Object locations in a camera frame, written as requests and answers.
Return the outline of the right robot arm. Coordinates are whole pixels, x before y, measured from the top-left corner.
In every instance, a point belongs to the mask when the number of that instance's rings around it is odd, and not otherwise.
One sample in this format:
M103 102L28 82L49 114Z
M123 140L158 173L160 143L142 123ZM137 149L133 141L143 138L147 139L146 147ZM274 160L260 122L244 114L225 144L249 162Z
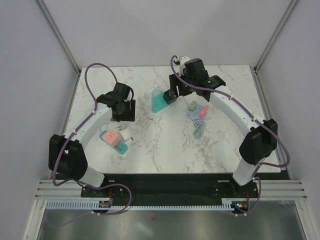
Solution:
M178 97L192 93L203 97L218 107L244 136L239 147L240 161L229 184L229 191L235 197L247 191L247 184L254 178L260 165L277 148L278 124L265 120L237 100L226 82L218 75L210 76L200 58L172 56L170 66L179 67L169 76L170 89L164 94L168 104Z

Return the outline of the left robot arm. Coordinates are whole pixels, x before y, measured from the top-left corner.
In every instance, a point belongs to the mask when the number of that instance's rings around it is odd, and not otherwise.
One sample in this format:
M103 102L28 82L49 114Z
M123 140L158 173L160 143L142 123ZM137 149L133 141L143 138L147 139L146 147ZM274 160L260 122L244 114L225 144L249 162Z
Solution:
M85 147L102 125L108 121L133 122L136 116L136 100L133 89L117 82L112 91L94 99L93 110L78 126L63 135L54 134L49 140L48 167L52 179L56 173L68 180L79 181L92 186L99 197L106 196L110 185L105 175L88 165Z

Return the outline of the white charger adapter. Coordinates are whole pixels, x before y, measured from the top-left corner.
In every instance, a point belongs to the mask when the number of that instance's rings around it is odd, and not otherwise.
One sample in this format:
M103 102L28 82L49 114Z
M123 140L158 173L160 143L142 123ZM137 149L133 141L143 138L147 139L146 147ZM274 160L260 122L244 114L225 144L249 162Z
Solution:
M130 129L125 128L122 131L120 131L120 135L122 136L124 142L128 143L134 140L133 134L130 131Z

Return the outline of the green cube plug adapter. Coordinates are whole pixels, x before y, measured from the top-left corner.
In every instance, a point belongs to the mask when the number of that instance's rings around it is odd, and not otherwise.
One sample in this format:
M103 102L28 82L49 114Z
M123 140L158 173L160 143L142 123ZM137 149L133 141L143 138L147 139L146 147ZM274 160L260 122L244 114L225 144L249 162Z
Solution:
M196 101L192 101L190 103L188 109L193 112L196 109L196 107L197 107L197 102Z

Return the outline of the black cube socket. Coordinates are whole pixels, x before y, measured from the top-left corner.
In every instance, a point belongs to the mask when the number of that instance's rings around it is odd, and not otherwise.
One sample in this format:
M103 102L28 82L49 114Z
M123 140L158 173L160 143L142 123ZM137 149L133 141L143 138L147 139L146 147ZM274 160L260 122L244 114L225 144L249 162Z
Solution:
M168 105L174 103L177 98L178 96L172 90L167 90L163 93L163 99Z

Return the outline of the coral square adapter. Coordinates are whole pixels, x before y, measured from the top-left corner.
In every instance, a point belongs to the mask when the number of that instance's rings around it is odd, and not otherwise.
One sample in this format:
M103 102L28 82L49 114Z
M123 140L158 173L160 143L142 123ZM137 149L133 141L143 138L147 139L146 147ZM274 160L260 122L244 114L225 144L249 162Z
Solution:
M205 105L205 106L201 109L201 111L200 111L200 113L199 113L199 115L198 115L200 119L203 119L203 118L206 116L208 109L209 109L209 106L208 106L208 105Z

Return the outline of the pink cube socket adapter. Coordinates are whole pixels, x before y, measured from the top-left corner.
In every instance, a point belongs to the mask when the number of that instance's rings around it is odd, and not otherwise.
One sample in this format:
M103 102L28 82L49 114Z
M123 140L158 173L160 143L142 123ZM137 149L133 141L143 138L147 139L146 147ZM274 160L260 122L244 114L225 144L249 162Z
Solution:
M122 140L121 136L111 129L103 134L102 139L112 147L115 147Z

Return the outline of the blue round power strip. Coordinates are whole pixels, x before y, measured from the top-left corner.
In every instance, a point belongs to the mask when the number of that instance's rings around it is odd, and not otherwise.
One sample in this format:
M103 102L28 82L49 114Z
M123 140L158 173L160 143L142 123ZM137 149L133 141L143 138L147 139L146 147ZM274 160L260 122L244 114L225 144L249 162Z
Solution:
M193 125L194 125L193 137L195 139L201 138L206 126L205 119L206 119L207 113L204 113L204 115L200 117L200 113L204 108L205 107L203 105L195 104L195 106L193 107L193 110L188 109L187 111L187 116L193 122Z

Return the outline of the teal triangular power strip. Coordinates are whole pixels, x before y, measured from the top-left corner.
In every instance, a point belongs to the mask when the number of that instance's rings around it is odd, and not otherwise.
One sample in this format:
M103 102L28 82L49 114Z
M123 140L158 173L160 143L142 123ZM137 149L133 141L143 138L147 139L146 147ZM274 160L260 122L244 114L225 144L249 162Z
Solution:
M151 110L153 113L158 113L168 107L169 104L164 99L164 92L159 89L154 89L152 92Z

